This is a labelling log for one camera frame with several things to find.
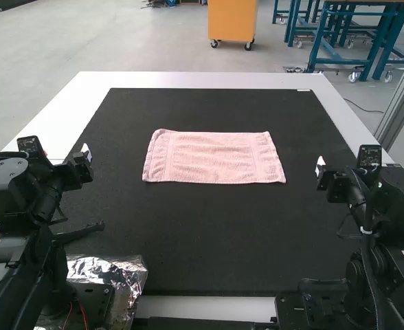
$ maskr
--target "black rubber mat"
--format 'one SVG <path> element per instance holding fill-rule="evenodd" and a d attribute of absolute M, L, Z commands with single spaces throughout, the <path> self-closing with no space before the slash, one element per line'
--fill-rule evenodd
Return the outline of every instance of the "black rubber mat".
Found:
<path fill-rule="evenodd" d="M 269 131 L 286 184 L 146 183 L 153 131 Z M 111 89 L 77 141 L 95 180 L 64 194 L 63 230 L 106 221 L 70 253 L 141 254 L 145 294 L 272 296 L 300 278 L 344 277 L 357 243 L 340 241 L 347 213 L 316 191 L 315 165 L 355 157 L 311 91 Z"/>

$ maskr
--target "table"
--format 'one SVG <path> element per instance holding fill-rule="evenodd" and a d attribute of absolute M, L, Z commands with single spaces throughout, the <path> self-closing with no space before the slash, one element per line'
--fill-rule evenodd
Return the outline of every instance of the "table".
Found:
<path fill-rule="evenodd" d="M 4 150 L 17 150 L 17 137 L 37 135 L 48 158 L 54 164 L 61 163 L 112 87 L 313 90 L 355 155 L 360 144 L 377 143 L 322 74 L 80 72 Z M 393 162 L 385 151 L 383 161 Z M 137 317 L 267 322 L 274 314 L 272 297 L 143 296 Z"/>

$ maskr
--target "pink towel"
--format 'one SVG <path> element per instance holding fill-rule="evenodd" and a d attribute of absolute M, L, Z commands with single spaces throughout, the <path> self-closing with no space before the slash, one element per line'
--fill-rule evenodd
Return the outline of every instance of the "pink towel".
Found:
<path fill-rule="evenodd" d="M 142 179 L 196 184 L 286 182 L 269 132 L 208 133 L 166 129 L 153 133 Z"/>

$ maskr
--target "aluminum foil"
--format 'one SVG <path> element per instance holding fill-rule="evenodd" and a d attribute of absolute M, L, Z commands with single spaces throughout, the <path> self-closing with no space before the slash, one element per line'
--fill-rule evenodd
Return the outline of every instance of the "aluminum foil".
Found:
<path fill-rule="evenodd" d="M 68 255 L 67 280 L 77 283 L 110 284 L 115 288 L 114 301 L 107 318 L 108 325 L 100 330 L 129 330 L 135 317 L 137 299 L 147 279 L 141 256 Z M 35 327 L 34 330 L 61 329 Z"/>

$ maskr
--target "concrete floor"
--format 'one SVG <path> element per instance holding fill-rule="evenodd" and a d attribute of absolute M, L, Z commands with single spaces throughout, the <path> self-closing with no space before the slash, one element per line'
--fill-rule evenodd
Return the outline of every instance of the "concrete floor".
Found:
<path fill-rule="evenodd" d="M 0 12 L 0 150 L 79 71 L 283 72 L 305 66 L 311 50 L 308 43 L 297 49 L 282 42 L 285 27 L 271 24 L 273 0 L 260 0 L 252 52 L 240 43 L 210 47 L 207 6 L 140 6 L 140 0 L 38 0 Z M 404 29 L 398 44 L 404 48 Z M 359 42 L 341 51 L 368 50 Z M 343 97 L 382 111 L 399 80 L 399 73 L 390 84 L 326 76 Z M 373 131 L 381 115 L 352 107 Z M 391 152 L 404 165 L 403 146 L 404 132 Z"/>

